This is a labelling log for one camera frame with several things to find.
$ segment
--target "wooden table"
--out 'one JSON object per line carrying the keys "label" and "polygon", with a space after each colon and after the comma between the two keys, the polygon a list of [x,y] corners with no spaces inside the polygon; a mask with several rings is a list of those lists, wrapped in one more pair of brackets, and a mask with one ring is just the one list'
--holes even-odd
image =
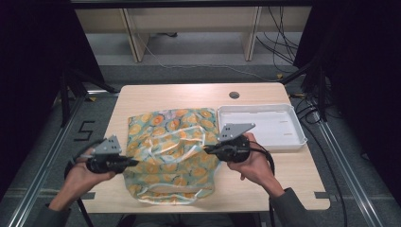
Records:
{"label": "wooden table", "polygon": [[[239,98],[229,97],[238,92]],[[116,134],[125,154],[128,137],[128,118],[147,112],[176,108],[222,105],[289,104],[281,83],[211,83],[132,85],[121,90],[115,104],[105,137]],[[276,177],[283,187],[292,187],[308,210],[323,210],[328,199],[316,199],[315,192],[324,192],[322,180],[309,148],[272,154]],[[258,212],[269,210],[269,196],[262,187],[240,181],[240,174],[225,163],[216,173],[216,191],[211,196],[189,205],[151,205],[134,199],[125,187],[121,174],[97,185],[93,200],[85,200],[89,213],[199,213],[199,212]]]}

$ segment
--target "sleeve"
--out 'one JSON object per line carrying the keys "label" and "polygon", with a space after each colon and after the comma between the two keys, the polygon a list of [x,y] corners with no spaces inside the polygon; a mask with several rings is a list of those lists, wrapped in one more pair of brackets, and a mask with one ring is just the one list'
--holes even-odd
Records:
{"label": "sleeve", "polygon": [[286,189],[282,196],[271,199],[270,203],[285,227],[317,226],[292,188]]}
{"label": "sleeve", "polygon": [[54,211],[44,206],[33,222],[32,227],[62,227],[65,226],[71,210],[68,211]]}

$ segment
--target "round hole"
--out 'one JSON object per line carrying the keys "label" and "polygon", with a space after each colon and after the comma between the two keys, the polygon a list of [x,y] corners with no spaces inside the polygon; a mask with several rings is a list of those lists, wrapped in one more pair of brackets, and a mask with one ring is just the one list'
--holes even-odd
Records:
{"label": "round hole", "polygon": [[237,98],[239,98],[239,93],[238,93],[238,92],[231,92],[231,93],[229,94],[229,96],[230,96],[230,98],[232,98],[232,99],[237,99]]}

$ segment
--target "human hand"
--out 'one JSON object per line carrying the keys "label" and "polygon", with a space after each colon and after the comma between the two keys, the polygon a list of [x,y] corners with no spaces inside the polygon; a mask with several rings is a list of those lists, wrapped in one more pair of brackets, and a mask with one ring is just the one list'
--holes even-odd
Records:
{"label": "human hand", "polygon": [[[256,142],[256,139],[252,133],[247,132],[244,135],[250,140],[251,148],[261,149],[258,144],[253,143]],[[231,170],[241,173],[241,181],[247,178],[251,182],[261,185],[271,197],[279,197],[284,193],[283,187],[275,179],[269,162],[263,153],[251,151],[250,156],[244,162],[229,162],[227,166]]]}
{"label": "human hand", "polygon": [[115,176],[114,172],[93,173],[86,167],[86,158],[78,158],[77,163],[68,173],[59,194],[49,204],[55,211],[66,210],[79,197],[87,193],[98,183],[108,181]]}

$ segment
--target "orange patterned fabric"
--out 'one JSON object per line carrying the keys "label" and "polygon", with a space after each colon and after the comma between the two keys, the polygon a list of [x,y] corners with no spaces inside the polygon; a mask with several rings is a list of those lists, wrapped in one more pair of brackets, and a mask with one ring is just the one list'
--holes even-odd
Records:
{"label": "orange patterned fabric", "polygon": [[208,108],[130,117],[127,156],[142,162],[124,172],[127,189],[152,204],[188,204],[209,196],[219,160],[203,146],[217,138],[215,111]]}

